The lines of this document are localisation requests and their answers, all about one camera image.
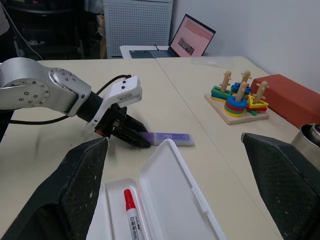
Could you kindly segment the red brick block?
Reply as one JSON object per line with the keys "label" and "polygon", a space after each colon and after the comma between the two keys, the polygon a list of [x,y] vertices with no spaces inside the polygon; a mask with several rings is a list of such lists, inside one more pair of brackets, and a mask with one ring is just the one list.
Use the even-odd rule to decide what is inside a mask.
{"label": "red brick block", "polygon": [[251,93],[258,91],[257,84],[269,85],[263,94],[268,108],[298,129],[305,124],[320,124],[320,94],[281,75],[255,78]]}

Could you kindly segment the wooden shape stacking toy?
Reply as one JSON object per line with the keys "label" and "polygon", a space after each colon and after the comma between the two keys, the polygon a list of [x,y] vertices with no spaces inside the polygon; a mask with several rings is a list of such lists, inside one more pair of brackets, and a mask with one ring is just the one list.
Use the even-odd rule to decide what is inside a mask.
{"label": "wooden shape stacking toy", "polygon": [[[232,72],[227,70],[223,74],[223,81],[220,83],[219,87],[221,87],[220,91],[224,92],[225,90],[231,91],[231,84],[230,81],[232,79]],[[241,81],[235,82],[239,83],[240,87],[236,94],[232,94],[226,97],[225,102],[220,102],[211,99],[211,91],[204,95],[205,100],[210,104],[210,106],[218,113],[218,115],[228,124],[228,125],[235,125],[247,122],[253,122],[258,120],[265,120],[269,118],[269,114],[267,111],[262,112],[259,111],[256,116],[251,115],[246,108],[248,107],[248,97],[252,95],[255,97],[254,103],[258,103],[260,100],[265,101],[264,92],[266,89],[269,88],[269,85],[266,81],[262,83],[258,83],[258,90],[256,93],[251,93],[248,97],[244,97],[244,92],[249,86],[248,80],[252,79],[251,72],[246,70],[245,72],[241,73]]]}

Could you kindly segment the purple capped white marker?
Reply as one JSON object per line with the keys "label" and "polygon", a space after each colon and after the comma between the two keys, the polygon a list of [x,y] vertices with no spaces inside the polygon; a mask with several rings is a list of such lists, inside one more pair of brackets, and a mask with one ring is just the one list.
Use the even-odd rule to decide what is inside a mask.
{"label": "purple capped white marker", "polygon": [[165,133],[165,132],[139,132],[152,146],[160,145],[164,140],[171,139],[177,146],[194,146],[195,142],[187,133]]}

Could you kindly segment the blue cross stacking block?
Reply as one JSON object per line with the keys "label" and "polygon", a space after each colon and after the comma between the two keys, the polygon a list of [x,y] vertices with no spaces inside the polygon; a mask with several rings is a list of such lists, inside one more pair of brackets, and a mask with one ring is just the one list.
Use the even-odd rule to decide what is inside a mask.
{"label": "blue cross stacking block", "polygon": [[[237,92],[238,92],[238,90],[239,90],[239,88],[240,88],[240,83],[235,83],[235,84],[233,84],[232,86],[231,86],[231,92],[232,92],[232,94],[236,94]],[[244,95],[243,95],[243,97],[244,98],[247,98],[248,97],[248,95],[251,93],[251,87],[248,85],[247,87],[246,87],[246,89],[245,89],[245,91],[244,91]]]}

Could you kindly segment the green rectangular stacking block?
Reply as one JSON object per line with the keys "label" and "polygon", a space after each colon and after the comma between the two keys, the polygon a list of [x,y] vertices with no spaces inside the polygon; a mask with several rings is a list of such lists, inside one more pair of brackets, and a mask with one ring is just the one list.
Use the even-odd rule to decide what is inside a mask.
{"label": "green rectangular stacking block", "polygon": [[222,98],[227,98],[228,96],[232,95],[232,91],[226,89],[224,92],[221,91],[221,87],[220,86],[214,86],[211,89],[211,95],[212,96],[220,96]]}

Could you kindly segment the dark metal shelf rack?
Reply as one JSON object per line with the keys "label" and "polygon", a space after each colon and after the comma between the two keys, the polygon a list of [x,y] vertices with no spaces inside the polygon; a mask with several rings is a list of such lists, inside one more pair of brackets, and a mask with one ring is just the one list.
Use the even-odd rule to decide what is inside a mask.
{"label": "dark metal shelf rack", "polygon": [[97,15],[103,0],[0,0],[19,57],[82,60],[99,57]]}

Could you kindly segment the stainless steel cup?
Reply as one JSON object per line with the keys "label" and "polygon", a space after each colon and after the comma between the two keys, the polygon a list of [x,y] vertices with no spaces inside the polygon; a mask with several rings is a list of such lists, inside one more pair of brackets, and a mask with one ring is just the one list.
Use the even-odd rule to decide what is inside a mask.
{"label": "stainless steel cup", "polygon": [[320,149],[320,123],[302,125],[291,144],[297,149]]}

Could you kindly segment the brown cardboard box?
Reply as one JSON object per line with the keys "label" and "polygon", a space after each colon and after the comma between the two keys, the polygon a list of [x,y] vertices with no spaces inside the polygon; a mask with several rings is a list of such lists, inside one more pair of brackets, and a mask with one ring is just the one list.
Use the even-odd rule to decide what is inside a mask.
{"label": "brown cardboard box", "polygon": [[106,39],[105,16],[102,12],[100,12],[96,16],[96,23],[97,23],[97,33],[101,36],[100,47],[99,47],[100,59],[106,59],[108,44]]}

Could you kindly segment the white plastic pencil case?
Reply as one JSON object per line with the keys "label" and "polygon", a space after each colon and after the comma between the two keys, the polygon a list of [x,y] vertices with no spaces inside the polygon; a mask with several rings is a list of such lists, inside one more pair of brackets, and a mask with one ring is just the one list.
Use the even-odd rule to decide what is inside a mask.
{"label": "white plastic pencil case", "polygon": [[157,147],[138,181],[101,185],[86,240],[132,240],[125,189],[131,190],[147,240],[227,240],[172,140]]}

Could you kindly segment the yellow triangle stacking block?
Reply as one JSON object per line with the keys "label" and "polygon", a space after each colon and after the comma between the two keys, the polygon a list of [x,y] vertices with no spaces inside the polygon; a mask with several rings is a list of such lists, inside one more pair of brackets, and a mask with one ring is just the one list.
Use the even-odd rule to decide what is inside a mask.
{"label": "yellow triangle stacking block", "polygon": [[258,109],[258,108],[267,108],[269,104],[263,100],[260,100],[257,103],[254,103],[255,97],[253,95],[248,96],[248,104],[247,106],[250,109]]}

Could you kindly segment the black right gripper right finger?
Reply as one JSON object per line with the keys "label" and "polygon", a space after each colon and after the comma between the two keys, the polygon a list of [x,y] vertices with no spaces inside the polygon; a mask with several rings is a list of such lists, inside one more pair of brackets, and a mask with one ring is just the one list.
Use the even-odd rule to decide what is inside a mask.
{"label": "black right gripper right finger", "polygon": [[284,240],[320,240],[320,171],[292,144],[241,135],[259,194]]}

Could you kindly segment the open laptop pink screen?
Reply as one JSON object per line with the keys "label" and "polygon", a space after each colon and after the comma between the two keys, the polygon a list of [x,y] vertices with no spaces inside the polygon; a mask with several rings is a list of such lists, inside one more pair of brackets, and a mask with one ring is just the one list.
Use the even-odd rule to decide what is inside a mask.
{"label": "open laptop pink screen", "polygon": [[167,50],[130,50],[133,59],[201,57],[216,31],[185,14]]}

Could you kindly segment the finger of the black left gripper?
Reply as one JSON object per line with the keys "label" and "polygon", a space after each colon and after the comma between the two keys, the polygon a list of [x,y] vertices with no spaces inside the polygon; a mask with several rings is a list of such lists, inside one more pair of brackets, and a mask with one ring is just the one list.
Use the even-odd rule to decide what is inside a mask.
{"label": "finger of the black left gripper", "polygon": [[128,114],[125,114],[121,117],[121,131],[124,133],[148,132],[147,128],[142,122],[138,121]]}
{"label": "finger of the black left gripper", "polygon": [[147,133],[148,131],[145,127],[130,128],[120,125],[115,127],[111,134],[135,148],[147,149],[151,147],[151,143],[140,132]]}

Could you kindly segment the white perforated pegboard panel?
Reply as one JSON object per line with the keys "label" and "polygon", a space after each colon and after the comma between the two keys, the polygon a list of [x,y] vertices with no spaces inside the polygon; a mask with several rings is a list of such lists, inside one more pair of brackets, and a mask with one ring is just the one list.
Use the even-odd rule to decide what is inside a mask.
{"label": "white perforated pegboard panel", "polygon": [[107,58],[121,46],[167,46],[173,0],[103,0]]}

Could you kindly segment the red capped white marker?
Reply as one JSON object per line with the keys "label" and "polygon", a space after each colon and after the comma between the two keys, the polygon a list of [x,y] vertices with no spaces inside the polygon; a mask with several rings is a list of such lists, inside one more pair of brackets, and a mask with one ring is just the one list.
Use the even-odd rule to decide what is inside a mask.
{"label": "red capped white marker", "polygon": [[132,240],[147,240],[142,215],[136,206],[131,190],[127,188],[123,194]]}

